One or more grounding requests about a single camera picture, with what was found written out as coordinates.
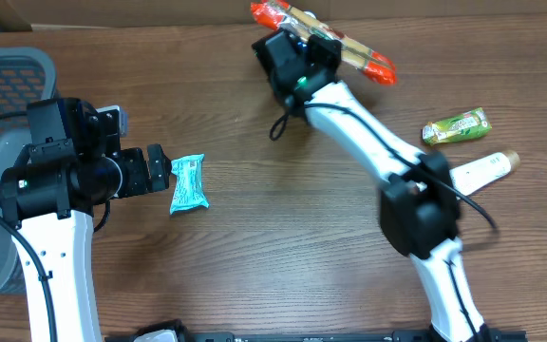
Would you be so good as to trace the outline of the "teal snack packet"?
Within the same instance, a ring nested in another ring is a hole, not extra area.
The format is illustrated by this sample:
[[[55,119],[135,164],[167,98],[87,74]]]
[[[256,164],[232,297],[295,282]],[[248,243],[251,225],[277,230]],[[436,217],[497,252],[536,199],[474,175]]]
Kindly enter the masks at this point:
[[[176,177],[170,214],[210,206],[203,190],[202,164],[204,155],[185,156],[171,161],[172,174]]]

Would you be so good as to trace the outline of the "orange spaghetti packet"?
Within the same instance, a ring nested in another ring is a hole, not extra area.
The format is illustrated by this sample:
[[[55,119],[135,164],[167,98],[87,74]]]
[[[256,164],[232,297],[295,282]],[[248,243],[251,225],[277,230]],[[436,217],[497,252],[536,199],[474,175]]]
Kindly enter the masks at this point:
[[[313,35],[339,41],[343,62],[360,70],[373,82],[386,86],[396,84],[396,67],[386,56],[319,21],[309,11],[282,0],[252,3],[250,11],[259,25],[272,30],[287,29],[304,43]]]

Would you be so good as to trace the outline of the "green juice carton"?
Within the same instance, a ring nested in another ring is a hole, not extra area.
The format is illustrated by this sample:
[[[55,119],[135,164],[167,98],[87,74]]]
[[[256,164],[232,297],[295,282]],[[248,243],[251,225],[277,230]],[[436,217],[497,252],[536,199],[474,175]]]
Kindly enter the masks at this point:
[[[484,110],[479,107],[435,123],[428,123],[422,129],[422,139],[428,145],[457,143],[481,138],[491,129],[492,125]]]

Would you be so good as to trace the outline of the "white cream tube gold cap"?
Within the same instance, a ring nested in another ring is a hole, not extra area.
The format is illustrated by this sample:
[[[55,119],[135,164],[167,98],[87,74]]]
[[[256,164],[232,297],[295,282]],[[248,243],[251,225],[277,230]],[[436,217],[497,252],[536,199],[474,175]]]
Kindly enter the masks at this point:
[[[469,196],[488,184],[515,171],[520,165],[519,154],[513,150],[496,152],[450,170],[457,190]]]

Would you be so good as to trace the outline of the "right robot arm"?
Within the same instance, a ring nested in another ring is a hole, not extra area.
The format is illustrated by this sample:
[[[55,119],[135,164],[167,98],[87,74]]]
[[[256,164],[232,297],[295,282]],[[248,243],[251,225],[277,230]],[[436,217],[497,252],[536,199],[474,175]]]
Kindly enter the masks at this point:
[[[379,225],[391,246],[413,262],[431,310],[436,341],[486,341],[489,330],[474,304],[463,267],[459,203],[450,167],[380,123],[336,76],[338,41],[311,36],[306,44],[280,29],[252,45],[284,115],[270,131],[278,139],[290,117],[327,134],[374,178]]]

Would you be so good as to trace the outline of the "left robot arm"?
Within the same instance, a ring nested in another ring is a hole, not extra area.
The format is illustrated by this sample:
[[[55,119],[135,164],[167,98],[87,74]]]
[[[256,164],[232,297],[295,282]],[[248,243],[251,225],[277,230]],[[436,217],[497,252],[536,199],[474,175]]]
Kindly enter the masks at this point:
[[[91,270],[94,209],[163,191],[172,164],[158,144],[123,149],[116,106],[77,98],[27,107],[29,161],[5,170],[0,208],[15,234],[34,341],[100,341]]]

